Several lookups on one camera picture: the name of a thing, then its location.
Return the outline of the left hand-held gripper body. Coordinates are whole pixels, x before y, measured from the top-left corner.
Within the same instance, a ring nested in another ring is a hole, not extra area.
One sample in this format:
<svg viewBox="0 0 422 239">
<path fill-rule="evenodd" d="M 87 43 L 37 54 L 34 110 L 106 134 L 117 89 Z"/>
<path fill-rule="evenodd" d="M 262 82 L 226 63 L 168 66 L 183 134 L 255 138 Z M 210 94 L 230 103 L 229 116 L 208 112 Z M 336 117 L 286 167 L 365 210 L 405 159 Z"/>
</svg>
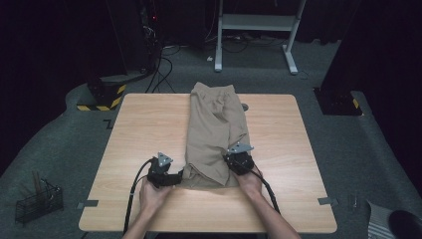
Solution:
<svg viewBox="0 0 422 239">
<path fill-rule="evenodd" d="M 168 174 L 173 159 L 166 154 L 159 152 L 157 157 L 154 157 L 151 166 L 147 173 L 147 180 L 151 182 L 156 188 L 160 186 L 173 185 L 173 178 Z"/>
</svg>

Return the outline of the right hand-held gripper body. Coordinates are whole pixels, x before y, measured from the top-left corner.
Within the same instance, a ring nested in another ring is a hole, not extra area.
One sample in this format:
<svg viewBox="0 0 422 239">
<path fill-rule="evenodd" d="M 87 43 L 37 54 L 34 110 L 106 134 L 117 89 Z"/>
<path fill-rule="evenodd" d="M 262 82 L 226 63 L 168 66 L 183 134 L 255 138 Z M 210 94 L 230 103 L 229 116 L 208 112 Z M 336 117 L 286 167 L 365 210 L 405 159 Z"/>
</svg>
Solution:
<svg viewBox="0 0 422 239">
<path fill-rule="evenodd" d="M 255 162 L 250 155 L 250 151 L 254 148 L 246 143 L 237 142 L 227 149 L 227 153 L 223 156 L 230 170 L 237 175 L 249 173 Z"/>
</svg>

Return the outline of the beige pants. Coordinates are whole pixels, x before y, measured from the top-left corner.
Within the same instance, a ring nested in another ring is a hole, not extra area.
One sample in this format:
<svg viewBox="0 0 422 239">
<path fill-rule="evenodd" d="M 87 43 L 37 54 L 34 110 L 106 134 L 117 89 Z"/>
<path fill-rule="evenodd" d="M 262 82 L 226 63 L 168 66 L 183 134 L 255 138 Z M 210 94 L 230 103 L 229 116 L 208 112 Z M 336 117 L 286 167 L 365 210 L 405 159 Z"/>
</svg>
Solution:
<svg viewBox="0 0 422 239">
<path fill-rule="evenodd" d="M 245 113 L 232 85 L 197 83 L 190 94 L 190 118 L 183 168 L 183 187 L 220 188 L 238 185 L 224 160 L 237 142 L 249 144 Z"/>
</svg>

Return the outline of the person's left hand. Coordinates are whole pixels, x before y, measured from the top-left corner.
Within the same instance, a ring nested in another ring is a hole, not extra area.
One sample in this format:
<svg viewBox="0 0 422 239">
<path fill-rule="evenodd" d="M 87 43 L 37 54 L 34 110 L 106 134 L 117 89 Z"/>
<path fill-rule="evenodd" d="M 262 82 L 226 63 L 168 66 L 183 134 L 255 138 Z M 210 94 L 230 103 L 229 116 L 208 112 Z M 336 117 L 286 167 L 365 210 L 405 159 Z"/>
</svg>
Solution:
<svg viewBox="0 0 422 239">
<path fill-rule="evenodd" d="M 140 212 L 142 214 L 156 213 L 165 202 L 167 195 L 172 190 L 173 186 L 156 188 L 147 179 L 143 179 L 139 192 Z"/>
</svg>

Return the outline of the person's right hand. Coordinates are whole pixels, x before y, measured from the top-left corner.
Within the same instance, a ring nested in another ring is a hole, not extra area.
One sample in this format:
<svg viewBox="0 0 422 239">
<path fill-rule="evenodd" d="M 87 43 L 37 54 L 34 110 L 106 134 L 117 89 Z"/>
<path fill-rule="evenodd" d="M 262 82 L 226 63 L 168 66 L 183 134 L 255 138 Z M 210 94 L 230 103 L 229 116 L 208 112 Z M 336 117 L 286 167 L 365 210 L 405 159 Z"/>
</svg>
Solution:
<svg viewBox="0 0 422 239">
<path fill-rule="evenodd" d="M 251 172 L 244 175 L 236 175 L 241 190 L 250 198 L 262 194 L 261 171 L 254 167 Z"/>
</svg>

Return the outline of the yellow black striped base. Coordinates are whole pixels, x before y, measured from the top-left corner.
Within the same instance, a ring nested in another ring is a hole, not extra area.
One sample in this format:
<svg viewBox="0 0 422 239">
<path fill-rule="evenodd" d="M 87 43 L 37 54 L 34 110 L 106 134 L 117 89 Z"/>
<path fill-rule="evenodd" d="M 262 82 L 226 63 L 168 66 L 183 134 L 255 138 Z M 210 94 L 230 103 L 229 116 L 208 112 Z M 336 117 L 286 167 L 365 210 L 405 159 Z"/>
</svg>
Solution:
<svg viewBox="0 0 422 239">
<path fill-rule="evenodd" d="M 116 109 L 126 85 L 87 85 L 77 102 L 77 109 L 83 112 L 108 112 Z"/>
</svg>

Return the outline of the black stand base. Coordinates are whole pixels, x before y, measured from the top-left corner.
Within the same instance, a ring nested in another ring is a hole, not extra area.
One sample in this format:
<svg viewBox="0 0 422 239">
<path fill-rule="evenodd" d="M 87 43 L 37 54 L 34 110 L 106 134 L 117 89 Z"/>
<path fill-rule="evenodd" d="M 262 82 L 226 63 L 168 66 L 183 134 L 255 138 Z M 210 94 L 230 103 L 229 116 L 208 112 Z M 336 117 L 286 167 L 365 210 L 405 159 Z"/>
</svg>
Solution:
<svg viewBox="0 0 422 239">
<path fill-rule="evenodd" d="M 327 116 L 361 116 L 362 110 L 351 93 L 337 96 L 334 93 L 314 88 L 321 112 Z"/>
</svg>

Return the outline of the white metal stand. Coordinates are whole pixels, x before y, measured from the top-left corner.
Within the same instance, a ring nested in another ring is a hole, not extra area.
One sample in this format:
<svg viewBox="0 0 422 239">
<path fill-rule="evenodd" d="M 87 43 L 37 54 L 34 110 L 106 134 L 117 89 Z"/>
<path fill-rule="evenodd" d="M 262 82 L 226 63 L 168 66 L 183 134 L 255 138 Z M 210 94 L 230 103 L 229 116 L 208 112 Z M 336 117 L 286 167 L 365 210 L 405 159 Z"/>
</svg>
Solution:
<svg viewBox="0 0 422 239">
<path fill-rule="evenodd" d="M 297 75 L 299 73 L 292 55 L 292 47 L 296 39 L 307 0 L 300 0 L 297 13 L 292 16 L 225 14 L 223 12 L 223 3 L 224 0 L 219 0 L 217 42 L 214 60 L 215 72 L 219 73 L 223 69 L 223 31 L 247 30 L 289 32 L 290 36 L 288 43 L 282 46 L 282 50 L 290 73 L 292 75 Z"/>
</svg>

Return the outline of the dark equipment rack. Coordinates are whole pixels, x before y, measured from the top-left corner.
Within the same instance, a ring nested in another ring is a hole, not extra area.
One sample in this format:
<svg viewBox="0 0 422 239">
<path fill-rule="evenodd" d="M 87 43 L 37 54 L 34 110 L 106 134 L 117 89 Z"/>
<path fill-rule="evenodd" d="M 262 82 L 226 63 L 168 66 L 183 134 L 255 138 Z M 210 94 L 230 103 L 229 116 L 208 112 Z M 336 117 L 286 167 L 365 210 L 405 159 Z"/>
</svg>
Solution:
<svg viewBox="0 0 422 239">
<path fill-rule="evenodd" d="M 137 2 L 148 57 L 147 70 L 152 72 L 162 49 L 162 32 L 158 20 L 159 8 L 157 0 L 137 0 Z"/>
</svg>

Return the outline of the grey striped cloth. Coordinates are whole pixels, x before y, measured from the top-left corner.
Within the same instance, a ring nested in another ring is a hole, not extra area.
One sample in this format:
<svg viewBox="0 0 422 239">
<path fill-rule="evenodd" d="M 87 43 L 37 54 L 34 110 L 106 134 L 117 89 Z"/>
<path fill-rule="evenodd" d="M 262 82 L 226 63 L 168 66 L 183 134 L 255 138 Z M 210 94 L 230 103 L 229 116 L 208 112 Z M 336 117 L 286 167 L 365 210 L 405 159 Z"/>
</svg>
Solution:
<svg viewBox="0 0 422 239">
<path fill-rule="evenodd" d="M 368 203 L 370 217 L 368 221 L 368 239 L 395 239 L 389 228 L 389 217 L 392 210 Z"/>
</svg>

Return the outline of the person's black shoe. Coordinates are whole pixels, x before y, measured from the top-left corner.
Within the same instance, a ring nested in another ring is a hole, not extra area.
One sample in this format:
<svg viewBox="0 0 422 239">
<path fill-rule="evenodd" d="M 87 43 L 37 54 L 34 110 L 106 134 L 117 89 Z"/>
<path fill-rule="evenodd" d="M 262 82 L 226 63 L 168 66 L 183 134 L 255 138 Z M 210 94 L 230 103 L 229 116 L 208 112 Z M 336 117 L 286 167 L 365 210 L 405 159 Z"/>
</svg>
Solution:
<svg viewBox="0 0 422 239">
<path fill-rule="evenodd" d="M 393 211 L 388 225 L 396 239 L 422 239 L 422 219 L 408 211 Z"/>
</svg>

